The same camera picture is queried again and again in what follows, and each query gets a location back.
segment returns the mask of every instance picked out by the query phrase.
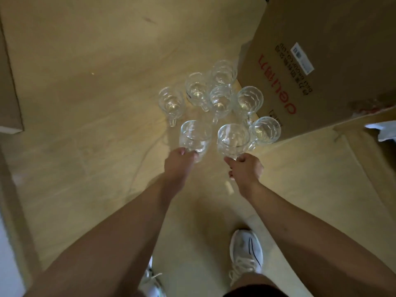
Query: deli logo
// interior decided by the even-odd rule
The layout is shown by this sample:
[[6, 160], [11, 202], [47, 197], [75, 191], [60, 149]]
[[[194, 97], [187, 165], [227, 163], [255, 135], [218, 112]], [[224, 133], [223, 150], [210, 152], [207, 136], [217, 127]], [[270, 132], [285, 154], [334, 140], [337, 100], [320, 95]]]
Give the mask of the deli logo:
[[279, 100], [281, 100], [283, 103], [285, 103], [285, 109], [289, 114], [295, 114], [296, 113], [296, 107], [293, 103], [289, 102], [289, 95], [286, 91], [282, 90], [282, 87], [280, 85], [280, 81], [278, 78], [275, 78], [275, 73], [272, 72], [271, 66], [267, 65], [268, 62], [264, 61], [264, 55], [261, 54], [259, 58], [259, 65], [262, 70], [264, 70], [264, 76], [268, 79], [268, 81], [272, 82], [271, 87], [273, 87], [275, 90], [275, 93], [278, 95]]

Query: barcode label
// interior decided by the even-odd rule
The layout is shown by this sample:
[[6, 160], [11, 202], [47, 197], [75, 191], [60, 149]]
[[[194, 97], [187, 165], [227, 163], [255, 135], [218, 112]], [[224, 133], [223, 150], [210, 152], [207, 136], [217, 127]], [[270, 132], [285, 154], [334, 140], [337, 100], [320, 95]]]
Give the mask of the barcode label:
[[311, 64], [307, 55], [305, 54], [303, 49], [301, 49], [298, 43], [295, 43], [290, 51], [293, 53], [294, 57], [296, 58], [306, 75], [314, 70], [313, 65]]

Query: black stripe on sneaker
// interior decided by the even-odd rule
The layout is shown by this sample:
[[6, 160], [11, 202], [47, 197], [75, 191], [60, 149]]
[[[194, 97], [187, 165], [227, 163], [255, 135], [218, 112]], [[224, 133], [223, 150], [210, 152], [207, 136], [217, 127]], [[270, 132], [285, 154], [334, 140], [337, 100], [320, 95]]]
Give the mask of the black stripe on sneaker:
[[259, 266], [261, 268], [261, 264], [260, 264], [259, 260], [257, 259], [256, 255], [254, 254], [253, 240], [252, 239], [251, 239], [251, 251], [253, 252], [254, 258], [257, 260], [257, 262], [258, 262], [258, 264], [259, 264]]

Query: floor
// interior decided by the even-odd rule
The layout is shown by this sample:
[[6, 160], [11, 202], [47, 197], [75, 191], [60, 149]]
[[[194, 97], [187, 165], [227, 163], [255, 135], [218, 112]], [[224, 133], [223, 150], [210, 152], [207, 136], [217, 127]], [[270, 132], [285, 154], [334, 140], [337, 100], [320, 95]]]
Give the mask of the floor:
[[[25, 125], [1, 146], [43, 268], [161, 173], [178, 129], [167, 127], [158, 91], [236, 59], [264, 9], [265, 0], [0, 0]], [[199, 114], [189, 107], [183, 120]], [[254, 154], [264, 184], [396, 271], [396, 226], [343, 137], [326, 128]], [[309, 296], [215, 144], [154, 251], [168, 296], [224, 294], [230, 235], [243, 225], [260, 238], [265, 274], [290, 296]]]

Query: white sneaker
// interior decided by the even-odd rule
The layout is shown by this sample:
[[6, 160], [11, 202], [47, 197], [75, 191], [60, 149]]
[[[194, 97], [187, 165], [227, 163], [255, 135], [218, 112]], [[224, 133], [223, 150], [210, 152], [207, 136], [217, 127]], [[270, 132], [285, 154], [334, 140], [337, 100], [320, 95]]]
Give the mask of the white sneaker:
[[230, 242], [232, 270], [229, 273], [231, 285], [247, 272], [261, 274], [263, 249], [259, 239], [251, 230], [240, 229], [234, 232]]
[[146, 297], [166, 297], [162, 285], [156, 278], [162, 273], [154, 275], [151, 266], [152, 266], [152, 256], [150, 262], [148, 263], [147, 269], [143, 275], [143, 278], [140, 281], [139, 290], [142, 291], [143, 294], [146, 295]]

